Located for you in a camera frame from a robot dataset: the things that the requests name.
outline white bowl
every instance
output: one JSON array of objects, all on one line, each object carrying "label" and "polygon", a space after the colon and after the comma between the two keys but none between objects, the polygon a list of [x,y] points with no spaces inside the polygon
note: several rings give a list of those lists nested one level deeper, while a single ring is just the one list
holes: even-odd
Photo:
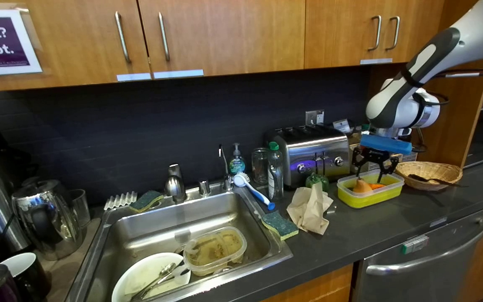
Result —
[{"label": "white bowl", "polygon": [[[134,294],[142,290],[148,283],[152,282],[159,276],[159,271],[165,266],[176,263],[178,264],[184,258],[175,253],[159,253],[148,256],[132,265],[120,277],[111,294],[112,302],[129,302]],[[186,269],[186,265],[180,266],[174,270],[174,274],[181,273]],[[182,276],[175,277],[169,281],[162,282],[154,287],[145,298],[161,294],[176,287],[186,285],[190,282],[191,273],[186,273]]]}]

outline electric kettle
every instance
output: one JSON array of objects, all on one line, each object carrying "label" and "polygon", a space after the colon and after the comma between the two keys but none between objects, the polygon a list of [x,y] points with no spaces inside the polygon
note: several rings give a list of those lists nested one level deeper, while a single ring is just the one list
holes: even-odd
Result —
[{"label": "electric kettle", "polygon": [[16,214],[25,232],[46,260],[72,254],[83,243],[69,192],[58,180],[23,182],[12,194]]}]

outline wall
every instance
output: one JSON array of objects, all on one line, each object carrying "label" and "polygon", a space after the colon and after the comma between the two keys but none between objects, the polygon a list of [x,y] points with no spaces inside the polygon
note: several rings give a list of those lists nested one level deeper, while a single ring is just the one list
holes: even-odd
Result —
[{"label": "wall", "polygon": [[364,122],[368,76],[351,67],[0,92],[0,129],[41,176],[99,204],[163,190],[175,162],[186,185],[219,178],[219,143],[227,154],[241,143],[250,162],[266,130],[302,125],[310,109]]}]

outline toaster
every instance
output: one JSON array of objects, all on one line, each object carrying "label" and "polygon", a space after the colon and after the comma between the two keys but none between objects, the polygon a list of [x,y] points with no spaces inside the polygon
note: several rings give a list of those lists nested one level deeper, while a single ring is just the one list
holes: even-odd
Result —
[{"label": "toaster", "polygon": [[332,126],[317,124],[266,132],[266,146],[274,141],[283,154],[284,184],[303,187],[315,172],[329,180],[348,175],[350,170],[348,138]]}]

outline green sponge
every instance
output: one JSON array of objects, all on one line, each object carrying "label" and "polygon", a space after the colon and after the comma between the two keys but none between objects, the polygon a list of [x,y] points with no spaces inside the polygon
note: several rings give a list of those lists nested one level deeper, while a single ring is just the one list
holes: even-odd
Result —
[{"label": "green sponge", "polygon": [[163,195],[156,191],[144,193],[138,200],[130,204],[130,209],[136,213],[148,210],[156,201],[163,199]]},{"label": "green sponge", "polygon": [[297,225],[282,218],[278,211],[262,216],[262,224],[270,231],[279,235],[281,240],[286,240],[299,233]]}]

